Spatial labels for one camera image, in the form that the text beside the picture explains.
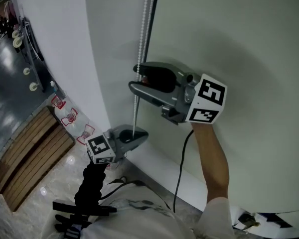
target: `gray floor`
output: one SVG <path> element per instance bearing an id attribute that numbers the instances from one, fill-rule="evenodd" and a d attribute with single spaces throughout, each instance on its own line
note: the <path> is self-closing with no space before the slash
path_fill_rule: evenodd
<path id="1" fill-rule="evenodd" d="M 12 41 L 7 36 L 0 40 L 0 151 L 13 132 L 52 93 L 51 89 L 45 93 L 29 90 L 35 76 L 23 74 L 29 65 L 16 52 Z"/>

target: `wheel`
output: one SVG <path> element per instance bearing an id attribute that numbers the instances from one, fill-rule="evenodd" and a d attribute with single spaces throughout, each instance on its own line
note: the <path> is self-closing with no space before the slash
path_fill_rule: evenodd
<path id="1" fill-rule="evenodd" d="M 23 74 L 24 75 L 29 75 L 29 73 L 30 73 L 30 68 L 24 68 L 24 70 L 23 70 Z"/>
<path id="2" fill-rule="evenodd" d="M 38 84 L 36 82 L 31 82 L 29 88 L 31 91 L 36 91 Z"/>
<path id="3" fill-rule="evenodd" d="M 13 46 L 14 48 L 19 48 L 22 45 L 23 39 L 21 37 L 17 37 L 13 40 Z"/>
<path id="4" fill-rule="evenodd" d="M 13 39 L 16 39 L 18 36 L 19 36 L 19 30 L 15 30 L 15 31 L 13 31 L 13 33 L 12 33 L 12 38 L 13 38 Z"/>

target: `wire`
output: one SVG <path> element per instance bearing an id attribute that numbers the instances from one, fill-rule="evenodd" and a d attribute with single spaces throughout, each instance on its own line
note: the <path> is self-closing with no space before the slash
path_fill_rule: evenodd
<path id="1" fill-rule="evenodd" d="M 176 197 L 177 197 L 177 193 L 178 193 L 178 188 L 179 188 L 179 183 L 180 183 L 180 178 L 181 178 L 181 173 L 182 173 L 182 170 L 183 170 L 183 163 L 184 163 L 184 159 L 185 159 L 185 150 L 186 150 L 186 145 L 187 145 L 187 142 L 190 138 L 190 136 L 194 133 L 194 130 L 192 130 L 188 136 L 186 137 L 185 139 L 185 142 L 184 142 L 184 146 L 183 146 L 183 151 L 182 151 L 182 154 L 181 154 L 181 162 L 180 162 L 180 165 L 179 165 L 179 177 L 178 177 L 178 182 L 177 182 L 177 186 L 176 186 L 176 190 L 175 190 L 175 196 L 174 196 L 174 202 L 173 202 L 173 212 L 175 213 L 175 204 L 176 204 Z"/>

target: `white shirt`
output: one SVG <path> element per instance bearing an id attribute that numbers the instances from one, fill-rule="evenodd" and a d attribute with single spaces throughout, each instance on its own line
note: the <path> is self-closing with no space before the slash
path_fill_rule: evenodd
<path id="1" fill-rule="evenodd" d="M 120 183 L 108 185 L 113 191 Z M 167 208 L 164 201 L 147 187 L 133 184 L 119 189 L 101 205 L 117 208 L 108 217 L 98 217 L 81 231 L 82 239 L 233 239 L 229 202 L 226 198 L 210 201 L 192 231 Z M 42 238 L 62 238 L 44 229 Z"/>

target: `human arm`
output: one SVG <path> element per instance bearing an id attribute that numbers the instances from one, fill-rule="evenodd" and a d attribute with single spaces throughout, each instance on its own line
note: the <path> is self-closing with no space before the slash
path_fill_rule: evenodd
<path id="1" fill-rule="evenodd" d="M 214 198 L 228 198 L 229 169 L 226 156 L 213 126 L 192 123 L 198 144 L 201 167 L 207 185 L 207 202 Z"/>

